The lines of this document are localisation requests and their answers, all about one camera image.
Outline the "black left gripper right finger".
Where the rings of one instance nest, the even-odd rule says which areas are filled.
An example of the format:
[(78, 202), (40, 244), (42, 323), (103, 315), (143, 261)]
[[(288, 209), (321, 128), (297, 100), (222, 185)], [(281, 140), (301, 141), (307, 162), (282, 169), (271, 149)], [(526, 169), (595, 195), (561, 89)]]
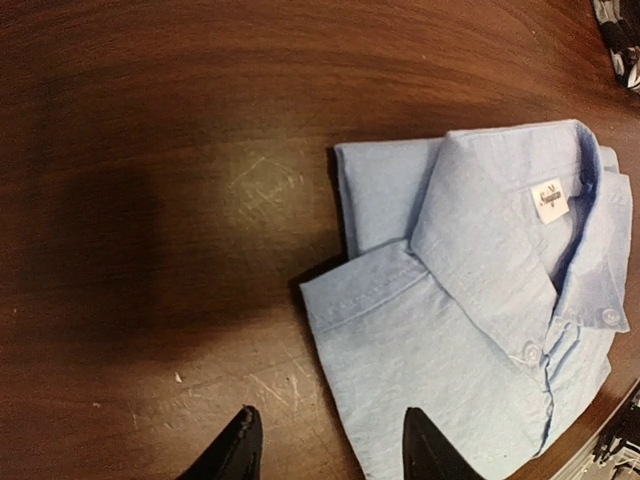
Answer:
[(427, 415), (417, 407), (406, 410), (402, 438), (405, 480), (479, 480)]

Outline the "light blue long sleeve shirt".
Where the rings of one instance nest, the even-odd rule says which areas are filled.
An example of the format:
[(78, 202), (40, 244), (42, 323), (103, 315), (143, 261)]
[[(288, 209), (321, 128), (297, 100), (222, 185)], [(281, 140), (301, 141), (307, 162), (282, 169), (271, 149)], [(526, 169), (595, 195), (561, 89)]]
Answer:
[(335, 148), (348, 261), (301, 287), (364, 475), (398, 479), (417, 407), (505, 479), (605, 382), (631, 246), (630, 182), (581, 122)]

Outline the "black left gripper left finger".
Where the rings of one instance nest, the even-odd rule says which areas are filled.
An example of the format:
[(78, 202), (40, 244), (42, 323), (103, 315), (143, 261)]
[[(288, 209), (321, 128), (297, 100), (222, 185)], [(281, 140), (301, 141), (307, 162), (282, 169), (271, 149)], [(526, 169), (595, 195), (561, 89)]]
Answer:
[(260, 413), (243, 406), (179, 480), (259, 480), (262, 452)]

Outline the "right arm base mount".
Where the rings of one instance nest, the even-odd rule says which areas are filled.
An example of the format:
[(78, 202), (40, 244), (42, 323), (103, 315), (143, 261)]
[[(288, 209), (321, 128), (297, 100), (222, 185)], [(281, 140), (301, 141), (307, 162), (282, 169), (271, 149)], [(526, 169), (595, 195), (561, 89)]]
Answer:
[(639, 473), (639, 386), (629, 394), (601, 432), (594, 462), (611, 464), (613, 471)]

